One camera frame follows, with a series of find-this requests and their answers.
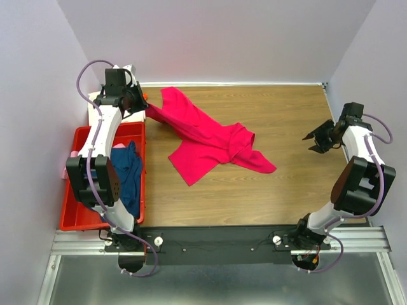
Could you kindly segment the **magenta t shirt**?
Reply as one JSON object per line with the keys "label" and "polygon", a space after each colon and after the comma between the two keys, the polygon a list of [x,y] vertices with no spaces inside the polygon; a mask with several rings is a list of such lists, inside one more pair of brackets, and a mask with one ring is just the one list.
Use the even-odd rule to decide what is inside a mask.
{"label": "magenta t shirt", "polygon": [[241,123],[218,123],[177,88],[162,89],[162,106],[149,104],[146,116],[168,124],[181,139],[169,160],[189,186],[219,164],[232,163],[259,173],[273,173],[277,169],[253,149],[253,132]]}

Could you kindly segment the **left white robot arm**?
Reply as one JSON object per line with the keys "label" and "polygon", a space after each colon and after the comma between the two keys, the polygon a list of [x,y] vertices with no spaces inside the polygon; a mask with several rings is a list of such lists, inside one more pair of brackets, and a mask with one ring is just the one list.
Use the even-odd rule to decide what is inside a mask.
{"label": "left white robot arm", "polygon": [[74,197],[108,223],[112,246],[127,252],[138,247],[147,250],[135,217],[120,199],[120,180],[111,161],[114,136],[124,115],[148,107],[140,84],[130,67],[112,65],[105,70],[100,93],[86,101],[95,111],[93,123],[78,155],[66,161]]}

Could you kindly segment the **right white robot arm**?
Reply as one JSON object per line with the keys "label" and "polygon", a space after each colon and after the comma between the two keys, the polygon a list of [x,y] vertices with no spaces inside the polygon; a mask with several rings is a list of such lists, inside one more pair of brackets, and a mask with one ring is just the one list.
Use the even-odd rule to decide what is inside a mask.
{"label": "right white robot arm", "polygon": [[348,163],[335,182],[330,199],[320,210],[297,223],[293,243],[301,249],[320,245],[328,233],[347,219],[375,215],[396,178],[396,170],[379,156],[364,106],[346,103],[337,122],[327,120],[305,137],[314,140],[312,151],[326,153],[344,147]]}

